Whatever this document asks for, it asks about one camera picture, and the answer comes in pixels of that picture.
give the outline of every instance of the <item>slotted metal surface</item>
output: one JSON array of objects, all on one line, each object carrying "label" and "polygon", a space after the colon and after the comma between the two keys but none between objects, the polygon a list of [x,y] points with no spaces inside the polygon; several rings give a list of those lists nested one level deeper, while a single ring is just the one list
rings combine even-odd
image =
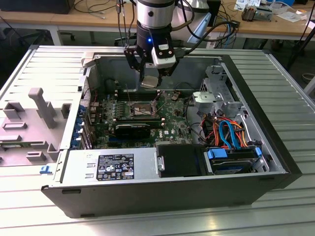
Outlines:
[{"label": "slotted metal surface", "polygon": [[[65,86],[64,91],[71,90],[75,84],[71,81],[78,80],[81,75],[78,64],[83,52],[106,51],[106,47],[39,47],[33,51],[26,66],[26,71],[31,74],[20,73],[19,79],[15,80],[17,88],[10,89],[17,92],[19,86],[29,86],[21,83],[22,80],[40,81],[42,73],[49,71],[45,74],[46,81]],[[231,55],[301,169],[301,178],[286,189],[265,194],[252,206],[70,219],[39,191],[51,178],[40,176],[39,166],[4,167],[0,168],[1,235],[38,235],[42,232],[90,236],[314,235],[314,104],[278,63],[261,51],[209,50],[207,53]],[[53,62],[57,67],[47,65],[47,62]]]}]

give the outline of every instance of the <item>desk leg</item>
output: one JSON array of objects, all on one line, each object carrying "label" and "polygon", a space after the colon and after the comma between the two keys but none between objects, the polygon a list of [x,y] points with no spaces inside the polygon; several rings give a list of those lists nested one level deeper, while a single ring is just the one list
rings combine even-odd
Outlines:
[{"label": "desk leg", "polygon": [[315,76],[312,80],[306,85],[304,92],[308,95],[315,89]]},{"label": "desk leg", "polygon": [[0,28],[0,39],[1,40],[5,40],[6,39],[5,34],[3,33],[3,31],[4,31],[4,28]]},{"label": "desk leg", "polygon": [[[217,38],[220,37],[220,35],[221,35],[221,32],[211,32],[211,33],[209,34],[208,39],[217,39]],[[216,45],[216,42],[208,42],[208,43],[207,43],[207,46],[206,46],[206,49],[214,48],[215,45]]]},{"label": "desk leg", "polygon": [[53,39],[54,45],[61,46],[63,45],[63,40],[61,39],[61,35],[58,31],[57,27],[52,27],[49,29],[51,37]]}]

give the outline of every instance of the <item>black wire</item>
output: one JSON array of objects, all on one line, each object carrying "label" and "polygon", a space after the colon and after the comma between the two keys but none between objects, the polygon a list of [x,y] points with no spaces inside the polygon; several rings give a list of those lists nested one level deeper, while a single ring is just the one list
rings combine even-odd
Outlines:
[{"label": "black wire", "polygon": [[[187,4],[187,6],[189,7],[190,11],[191,11],[191,19],[189,21],[187,21],[187,16],[186,16],[186,12],[185,12],[185,8],[183,5],[183,1]],[[183,11],[183,15],[184,15],[184,19],[185,22],[183,24],[181,24],[180,26],[174,27],[172,29],[172,31],[177,31],[177,30],[181,30],[184,27],[189,27],[189,25],[192,23],[192,21],[195,19],[195,12],[193,11],[192,6],[189,4],[189,2],[187,0],[181,0],[181,4],[182,4],[182,11]]]},{"label": "black wire", "polygon": [[109,1],[110,0],[108,0],[106,3],[100,3],[100,4],[92,5],[92,6],[88,7],[88,10],[91,11],[92,7],[105,5],[105,4],[109,3]]},{"label": "black wire", "polygon": [[132,5],[137,6],[137,4],[133,0],[130,0],[130,2],[132,3]]},{"label": "black wire", "polygon": [[125,37],[126,37],[126,43],[127,43],[128,37],[127,37],[127,31],[126,31],[126,17],[125,17],[124,1],[123,1],[123,0],[120,0],[120,1],[121,1],[122,8],[123,8],[123,19],[124,19]]},{"label": "black wire", "polygon": [[119,18],[119,13],[117,13],[118,16],[118,30],[119,30],[119,34],[120,34],[120,40],[122,42],[122,46],[124,46],[124,42],[123,42],[123,36],[122,36],[122,32],[120,30],[120,18]]},{"label": "black wire", "polygon": [[186,105],[186,111],[185,111],[186,123],[187,123],[187,125],[189,126],[189,128],[192,130],[192,132],[194,132],[196,135],[198,135],[199,138],[200,138],[203,142],[206,143],[206,140],[205,140],[201,135],[199,135],[198,132],[195,131],[195,130],[192,128],[191,124],[189,124],[189,122],[188,122],[187,112],[188,112],[189,101],[191,100],[191,98],[192,98],[192,95],[189,97],[189,100],[188,100],[187,105]]},{"label": "black wire", "polygon": [[[184,7],[182,7],[182,11],[183,11],[184,20],[186,22],[187,21],[187,16],[186,16],[186,12],[185,12]],[[233,30],[232,30],[231,33],[229,33],[227,36],[225,36],[223,38],[220,38],[220,39],[205,39],[208,36],[208,34],[210,34],[210,32],[213,31],[216,27],[218,27],[220,25],[225,25],[225,24],[230,24],[232,26]],[[235,24],[232,23],[231,21],[219,22],[219,23],[215,24],[214,26],[212,26],[201,38],[199,36],[197,36],[196,34],[194,34],[189,26],[187,26],[187,29],[195,38],[199,39],[199,41],[194,45],[194,47],[192,47],[192,50],[190,49],[190,50],[187,51],[187,54],[189,54],[193,50],[195,50],[201,44],[202,41],[205,41],[205,42],[217,42],[217,41],[221,41],[223,39],[229,38],[235,32]]]},{"label": "black wire", "polygon": [[28,46],[30,46],[30,44],[28,43],[28,41],[26,41],[26,40],[15,30],[15,28],[13,28],[2,16],[0,16],[0,18],[3,20],[3,22],[5,22],[5,23],[20,37],[20,39],[22,39]]},{"label": "black wire", "polygon": [[305,32],[306,32],[306,29],[307,29],[308,26],[309,26],[309,23],[310,23],[310,21],[311,21],[312,15],[313,15],[314,8],[315,8],[315,1],[314,1],[312,10],[311,10],[310,18],[309,18],[309,20],[307,21],[307,24],[306,24],[306,26],[305,26],[304,32],[303,32],[303,34],[302,34],[300,40],[299,40],[298,42],[296,42],[295,46],[292,48],[292,53],[291,53],[291,55],[290,55],[290,57],[289,57],[289,60],[288,60],[287,66],[286,66],[286,69],[287,69],[287,70],[290,69],[290,67],[291,67],[291,65],[292,65],[292,62],[291,62],[291,61],[292,61],[292,58],[293,58],[293,56],[294,56],[295,49],[296,49],[297,47],[299,47],[299,45],[300,45],[300,43],[302,42],[302,39],[303,39],[303,37],[304,37],[304,34],[305,34]]},{"label": "black wire", "polygon": [[188,82],[180,82],[178,83],[175,87],[174,87],[174,91],[176,90],[176,88],[181,85],[181,84],[185,84],[185,85],[188,85],[189,87],[191,87],[193,90],[196,90],[190,83]]},{"label": "black wire", "polygon": [[303,32],[303,34],[302,34],[302,36],[301,36],[300,40],[296,43],[297,45],[298,45],[298,44],[302,41],[302,38],[303,38],[303,37],[304,37],[304,35],[305,35],[306,29],[308,28],[309,23],[310,23],[311,18],[312,18],[312,15],[313,15],[314,7],[315,7],[315,1],[314,1],[314,4],[313,4],[313,7],[312,7],[312,11],[311,11],[311,14],[310,14],[309,21],[307,22],[307,24],[306,24],[306,26],[305,26],[304,32]]},{"label": "black wire", "polygon": [[131,23],[130,23],[130,26],[129,26],[129,29],[128,29],[128,41],[127,41],[128,45],[129,45],[129,38],[130,38],[130,35],[131,35],[131,27],[132,27],[133,22],[134,22],[134,5],[132,4],[132,20],[131,20]]},{"label": "black wire", "polygon": [[185,54],[188,55],[193,50],[195,50],[201,44],[201,42],[204,40],[204,38],[207,37],[208,34],[210,34],[216,27],[218,27],[220,25],[225,25],[225,24],[231,24],[233,30],[228,35],[224,36],[223,38],[210,39],[207,42],[217,42],[217,41],[221,41],[223,39],[229,38],[235,32],[235,25],[231,21],[219,22],[219,23],[215,24],[214,26],[212,26],[191,49],[185,51]]},{"label": "black wire", "polygon": [[83,1],[85,1],[85,0],[80,0],[80,1],[78,1],[78,2],[74,5],[74,9],[75,9],[76,11],[82,12],[82,13],[95,13],[95,12],[105,11],[105,10],[108,10],[108,9],[113,8],[113,7],[116,6],[116,5],[110,6],[110,7],[108,7],[108,8],[101,9],[101,10],[98,10],[98,11],[81,11],[81,10],[79,10],[76,6],[77,6],[79,3],[83,2]]}]

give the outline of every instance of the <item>warning label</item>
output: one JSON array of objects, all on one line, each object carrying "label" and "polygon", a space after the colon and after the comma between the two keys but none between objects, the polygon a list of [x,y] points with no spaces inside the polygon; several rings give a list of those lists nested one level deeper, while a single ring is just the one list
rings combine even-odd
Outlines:
[{"label": "warning label", "polygon": [[98,156],[98,181],[134,179],[133,154]]}]

